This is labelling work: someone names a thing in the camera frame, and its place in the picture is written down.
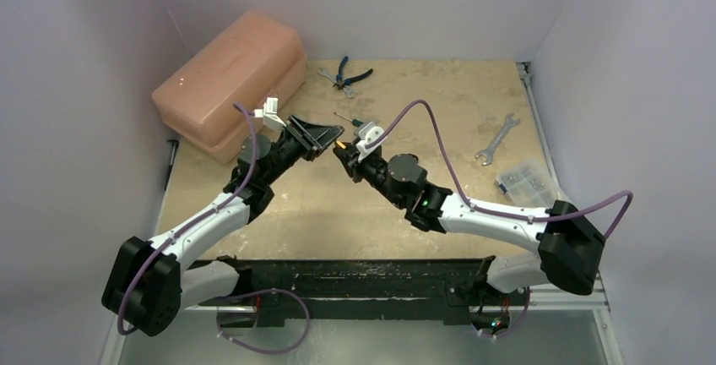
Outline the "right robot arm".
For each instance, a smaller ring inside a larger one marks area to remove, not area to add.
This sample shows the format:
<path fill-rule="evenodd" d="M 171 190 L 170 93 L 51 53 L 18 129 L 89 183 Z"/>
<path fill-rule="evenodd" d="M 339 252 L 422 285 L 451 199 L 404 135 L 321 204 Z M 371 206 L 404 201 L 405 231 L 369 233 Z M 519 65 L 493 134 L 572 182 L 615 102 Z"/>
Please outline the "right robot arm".
<path fill-rule="evenodd" d="M 355 183 L 367 182 L 404 218 L 424 232 L 463 233 L 523 249 L 490 259 L 474 281 L 475 295 L 494 303 L 520 287 L 550 283 L 579 296 L 592 293 L 605 237 L 577 208 L 557 200 L 550 208 L 518 208 L 462 198 L 427 179 L 412 154 L 389 160 L 380 151 L 362 156 L 352 143 L 337 141 L 333 153 Z"/>

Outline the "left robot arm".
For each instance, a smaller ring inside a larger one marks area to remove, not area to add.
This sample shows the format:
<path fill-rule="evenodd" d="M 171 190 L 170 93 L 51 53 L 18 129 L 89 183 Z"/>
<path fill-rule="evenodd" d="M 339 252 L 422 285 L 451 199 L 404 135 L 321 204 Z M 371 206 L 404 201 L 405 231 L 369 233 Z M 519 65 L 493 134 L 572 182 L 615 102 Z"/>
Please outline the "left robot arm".
<path fill-rule="evenodd" d="M 101 297 L 117 316 L 120 335 L 165 330 L 187 295 L 182 277 L 218 241 L 255 221 L 274 197 L 272 184 L 299 160 L 314 161 L 344 133 L 339 125 L 291 115 L 279 137 L 251 133 L 241 146 L 230 181 L 198 213 L 149 240 L 130 237 L 118 249 Z"/>

